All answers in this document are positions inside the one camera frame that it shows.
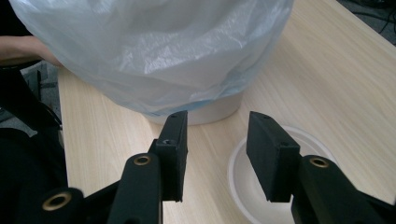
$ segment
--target white container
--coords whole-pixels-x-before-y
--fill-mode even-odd
[[[235,95],[218,99],[198,109],[191,110],[188,113],[188,124],[205,124],[225,119],[239,108],[242,97],[243,93],[239,92]],[[164,124],[167,118],[167,116],[152,117],[148,115],[145,115],[145,117],[157,124]]]

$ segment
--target cable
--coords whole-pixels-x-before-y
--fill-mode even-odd
[[[388,26],[389,21],[390,21],[390,17],[392,16],[392,14],[394,15],[394,12],[396,11],[396,7],[393,8],[393,10],[388,14],[388,19],[387,19],[387,23],[385,23],[384,27],[382,27],[381,31],[378,32],[379,34],[381,34],[385,28]]]
[[[378,19],[378,20],[381,20],[381,21],[388,21],[388,19],[386,19],[386,18],[383,18],[383,17],[380,17],[380,16],[376,16],[374,14],[370,14],[370,13],[367,13],[367,12],[352,11],[352,13],[355,14],[355,15],[362,15],[362,16],[372,17],[372,18],[375,18],[375,19]],[[393,18],[393,21],[389,21],[389,22],[394,24],[394,23],[396,23],[396,20],[394,20],[394,18]]]

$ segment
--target plastic bag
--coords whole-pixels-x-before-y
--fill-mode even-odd
[[[262,69],[292,0],[10,0],[71,72],[150,116],[243,91]]]

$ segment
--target wooden table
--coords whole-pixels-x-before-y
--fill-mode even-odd
[[[69,183],[89,195],[117,180],[162,126],[113,104],[62,69]],[[227,165],[247,135],[248,113],[313,134],[361,191],[396,194],[396,48],[334,0],[296,0],[271,58],[227,119],[190,126],[183,203],[164,223],[246,223],[229,193]]]

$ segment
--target dark floor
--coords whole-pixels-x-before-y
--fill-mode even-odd
[[[380,33],[391,44],[396,44],[396,7],[386,5],[384,7],[383,1],[390,0],[338,0],[340,4],[346,7],[349,11],[354,13],[362,21],[372,27],[375,31]],[[61,117],[61,106],[59,103],[57,70],[48,63],[39,65],[43,76],[41,81],[41,101],[51,107],[54,112]],[[37,70],[36,68],[24,70],[22,73],[26,76]],[[26,125],[21,123],[18,119],[10,118],[1,121],[1,115],[4,111],[0,109],[0,128],[11,127],[27,132],[29,135],[35,134]]]

